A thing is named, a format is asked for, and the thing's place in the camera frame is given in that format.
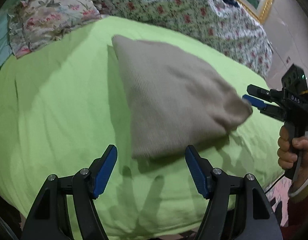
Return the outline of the person's right hand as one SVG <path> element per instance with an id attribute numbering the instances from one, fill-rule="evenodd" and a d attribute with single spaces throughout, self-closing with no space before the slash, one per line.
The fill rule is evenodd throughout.
<path id="1" fill-rule="evenodd" d="M 279 157 L 278 164 L 283 170 L 288 170 L 293 167 L 294 163 L 298 160 L 295 153 L 292 152 L 292 147 L 295 150 L 300 150 L 302 153 L 302 161 L 300 164 L 300 170 L 302 172 L 308 172 L 308 138 L 300 137 L 293 138 L 291 142 L 289 141 L 289 132 L 285 126 L 282 126 L 279 132 L 278 139 L 278 152 Z"/>

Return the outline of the red sleeve forearm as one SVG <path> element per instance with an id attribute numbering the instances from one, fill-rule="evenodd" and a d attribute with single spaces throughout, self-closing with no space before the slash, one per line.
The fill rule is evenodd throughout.
<path id="1" fill-rule="evenodd" d="M 289 226 L 301 227 L 308 223 L 308 178 L 300 187 L 296 187 L 296 183 L 292 184 L 287 211 Z"/>

